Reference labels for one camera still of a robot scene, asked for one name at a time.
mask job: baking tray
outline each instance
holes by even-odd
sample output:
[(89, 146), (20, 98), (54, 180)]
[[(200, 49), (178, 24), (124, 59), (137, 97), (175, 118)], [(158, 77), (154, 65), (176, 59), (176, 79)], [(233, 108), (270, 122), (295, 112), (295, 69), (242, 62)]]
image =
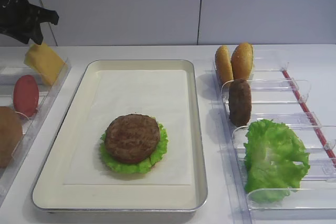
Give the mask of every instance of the baking tray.
[(17, 80), (24, 75), (29, 74), (33, 76), (39, 89), (38, 112), (29, 118), (21, 116), (23, 136), (12, 152), (12, 160), (9, 165), (6, 168), (0, 168), (0, 206), (5, 200), (31, 145), (71, 69), (70, 61), (64, 57), (62, 59), (66, 64), (60, 70), (57, 80), (51, 87), (45, 85), (40, 74), (29, 67), (0, 66), (0, 106), (8, 106), (14, 110), (14, 86)]
[[(229, 120), (228, 89), (222, 86), (215, 64), (213, 77), (218, 98), (218, 108), (222, 117), (225, 139), (220, 143), (223, 162), (228, 162), (232, 170), (227, 170), (230, 203), (239, 209), (235, 223), (255, 223), (259, 219), (288, 220), (295, 218), (324, 218), (336, 214), (336, 158), (334, 154), (336, 126), (321, 125), (306, 101), (310, 83), (290, 77), (288, 64), (281, 66), (278, 60), (273, 65), (267, 60), (267, 52), (255, 50), (255, 56), (263, 54), (265, 61), (255, 61), (251, 86), (252, 114), (248, 125), (256, 120), (269, 119), (288, 125), (303, 141), (309, 155), (311, 168), (301, 181), (300, 188), (261, 188), (245, 193), (247, 174), (244, 166), (247, 142), (247, 127), (235, 127)], [(268, 51), (270, 56), (276, 51)], [(289, 193), (282, 201), (273, 203), (255, 202), (258, 196), (283, 190)]]
[[(145, 175), (115, 174), (100, 160), (100, 135), (130, 113), (154, 116), (168, 134), (167, 153)], [(39, 173), (33, 203), (48, 212), (194, 212), (207, 198), (199, 120), (191, 62), (95, 61)]]

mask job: clear plastic container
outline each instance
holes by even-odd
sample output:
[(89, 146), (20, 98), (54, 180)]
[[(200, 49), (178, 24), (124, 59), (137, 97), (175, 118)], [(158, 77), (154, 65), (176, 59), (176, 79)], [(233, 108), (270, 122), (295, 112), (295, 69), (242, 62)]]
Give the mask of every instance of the clear plastic container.
[[(268, 53), (273, 58), (276, 51)], [(255, 50), (255, 55), (260, 55), (260, 52)], [(231, 170), (225, 170), (227, 179), (233, 180), (228, 183), (231, 206), (240, 210), (240, 214), (235, 217), (235, 223), (253, 223), (259, 218), (288, 219), (306, 215), (309, 211), (313, 211), (315, 217), (318, 214), (323, 217), (325, 210), (336, 212), (336, 157), (333, 151), (336, 146), (336, 126), (321, 125), (316, 115), (306, 106), (310, 83), (306, 80), (294, 80), (287, 72), (288, 64), (281, 67), (278, 62), (279, 60), (268, 59), (255, 61), (254, 78), (248, 80), (252, 112), (250, 121), (242, 127), (235, 127), (230, 122), (228, 88), (223, 88), (214, 64), (213, 76), (225, 134), (225, 140), (220, 143), (221, 154), (224, 164), (229, 163), (231, 167)], [(268, 79), (270, 72), (282, 78)], [(302, 179), (300, 188), (261, 188), (248, 194), (245, 192), (247, 173), (243, 144), (247, 142), (246, 134), (250, 123), (261, 119), (286, 124), (302, 140), (306, 152), (310, 153), (310, 169)], [(255, 201), (264, 195), (278, 193), (287, 196), (272, 203)]]
[(63, 60), (66, 64), (60, 70), (57, 80), (51, 87), (45, 85), (40, 74), (37, 74), (29, 67), (0, 66), (0, 106), (8, 106), (14, 110), (14, 86), (17, 80), (24, 75), (29, 74), (33, 76), (39, 89), (37, 112), (29, 118), (19, 113), (23, 136), (12, 152), (10, 163), (5, 168), (0, 168), (0, 206), (70, 71), (71, 65), (69, 60)]

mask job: tray rim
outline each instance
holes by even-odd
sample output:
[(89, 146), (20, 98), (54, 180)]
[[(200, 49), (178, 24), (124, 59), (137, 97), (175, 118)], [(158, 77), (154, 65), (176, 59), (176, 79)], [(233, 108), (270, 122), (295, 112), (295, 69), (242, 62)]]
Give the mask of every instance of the tray rim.
[[(56, 141), (56, 138), (58, 136), (58, 133), (64, 123), (64, 120), (68, 114), (68, 111), (74, 101), (74, 98), (77, 94), (77, 91), (82, 83), (82, 80), (85, 76), (85, 74), (87, 73), (87, 70), (88, 68), (90, 67), (90, 65), (92, 65), (93, 63), (95, 62), (100, 62), (100, 61), (114, 61), (114, 62), (122, 62), (122, 61), (125, 61), (125, 62), (130, 62), (130, 61), (134, 61), (134, 62), (137, 62), (137, 61), (148, 61), (148, 62), (154, 62), (154, 61), (157, 61), (157, 62), (164, 62), (164, 61), (169, 61), (169, 62), (187, 62), (191, 68), (192, 68), (192, 79), (193, 79), (193, 88), (195, 90), (195, 101), (196, 101), (196, 105), (195, 105), (195, 112), (196, 112), (196, 116), (197, 116), (197, 131), (199, 131), (199, 139), (200, 139), (200, 148), (201, 148), (201, 162), (202, 162), (202, 170), (203, 170), (203, 173), (204, 173), (204, 199), (202, 199), (199, 204), (194, 207), (194, 208), (190, 208), (190, 209), (145, 209), (145, 208), (131, 208), (131, 209), (128, 209), (128, 208), (97, 208), (97, 209), (94, 209), (94, 208), (43, 208), (43, 207), (39, 207), (38, 205), (36, 205), (36, 203), (34, 202), (34, 199), (33, 199), (33, 193), (34, 193), (34, 190), (35, 190), (35, 187), (36, 187), (36, 184), (39, 180), (39, 177), (42, 173), (42, 170), (45, 166), (45, 163), (49, 157), (49, 154), (52, 150), (52, 147)], [(201, 207), (203, 207), (207, 201), (207, 197), (208, 197), (208, 184), (207, 184), (207, 175), (206, 175), (206, 167), (205, 167), (205, 158), (204, 158), (204, 146), (203, 146), (203, 138), (202, 138), (202, 131), (201, 131), (201, 120), (200, 120), (200, 117), (199, 117), (199, 106), (198, 106), (198, 97), (197, 97), (197, 86), (196, 86), (196, 78), (195, 78), (195, 68), (194, 68), (194, 64), (189, 61), (189, 60), (185, 60), (185, 59), (136, 59), (136, 60), (132, 60), (132, 59), (118, 59), (118, 60), (110, 60), (110, 59), (101, 59), (101, 60), (94, 60), (92, 62), (90, 62), (89, 64), (87, 64), (85, 70), (83, 71), (83, 74), (81, 75), (76, 87), (75, 87), (75, 92), (73, 93), (73, 95), (71, 96), (70, 98), (70, 101), (68, 103), (68, 106), (67, 106), (67, 109), (66, 111), (64, 112), (64, 115), (62, 117), (62, 120), (60, 121), (59, 123), (59, 126), (58, 126), (58, 129), (53, 137), (53, 140), (45, 154), (45, 157), (43, 159), (43, 161), (41, 162), (41, 165), (40, 165), (40, 168), (38, 169), (38, 172), (37, 172), (37, 175), (35, 176), (35, 179), (34, 179), (34, 182), (32, 184), (32, 187), (31, 187), (31, 190), (30, 190), (30, 201), (31, 203), (33, 204), (33, 206), (35, 208), (37, 208), (38, 210), (41, 210), (41, 211), (46, 211), (46, 212), (184, 212), (184, 213), (193, 213), (197, 210), (199, 210)]]

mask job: sesame bun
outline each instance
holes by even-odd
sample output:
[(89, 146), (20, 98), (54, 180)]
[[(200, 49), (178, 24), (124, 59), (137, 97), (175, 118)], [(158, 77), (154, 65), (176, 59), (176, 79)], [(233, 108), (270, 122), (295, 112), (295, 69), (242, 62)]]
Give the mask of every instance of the sesame bun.
[(215, 65), (222, 84), (233, 80), (230, 53), (227, 46), (220, 46), (217, 49), (215, 54)]
[(234, 79), (248, 80), (253, 67), (253, 46), (247, 42), (239, 44), (231, 58)]

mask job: hamburger patty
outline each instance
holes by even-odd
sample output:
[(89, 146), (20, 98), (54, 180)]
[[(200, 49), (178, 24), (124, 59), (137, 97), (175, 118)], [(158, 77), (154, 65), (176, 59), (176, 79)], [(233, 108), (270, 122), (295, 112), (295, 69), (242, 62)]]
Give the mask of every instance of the hamburger patty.
[(147, 115), (122, 115), (109, 125), (105, 147), (117, 161), (136, 164), (149, 157), (160, 140), (155, 119)]
[(251, 88), (244, 79), (234, 80), (229, 89), (230, 121), (237, 127), (247, 125), (251, 117)]

